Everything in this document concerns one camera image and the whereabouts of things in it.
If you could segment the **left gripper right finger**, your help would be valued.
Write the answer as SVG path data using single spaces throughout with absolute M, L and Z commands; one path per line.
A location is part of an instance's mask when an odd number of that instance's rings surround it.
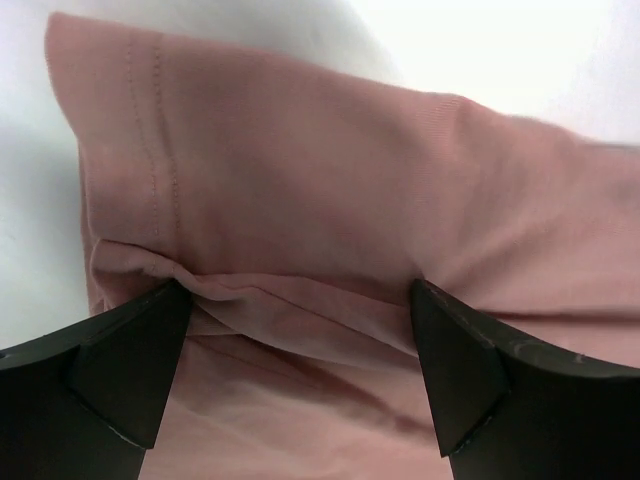
M 415 281 L 410 315 L 457 480 L 635 479 L 639 372 L 526 334 Z

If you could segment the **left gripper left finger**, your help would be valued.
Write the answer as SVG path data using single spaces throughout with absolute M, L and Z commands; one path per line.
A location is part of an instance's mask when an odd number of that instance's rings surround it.
M 1 353 L 4 479 L 136 479 L 192 309 L 175 281 Z

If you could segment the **pink t shirt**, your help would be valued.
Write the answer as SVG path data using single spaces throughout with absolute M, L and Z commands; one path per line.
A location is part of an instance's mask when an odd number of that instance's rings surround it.
M 89 306 L 195 297 L 145 479 L 447 479 L 411 335 L 425 278 L 639 362 L 639 153 L 469 99 L 51 15 Z

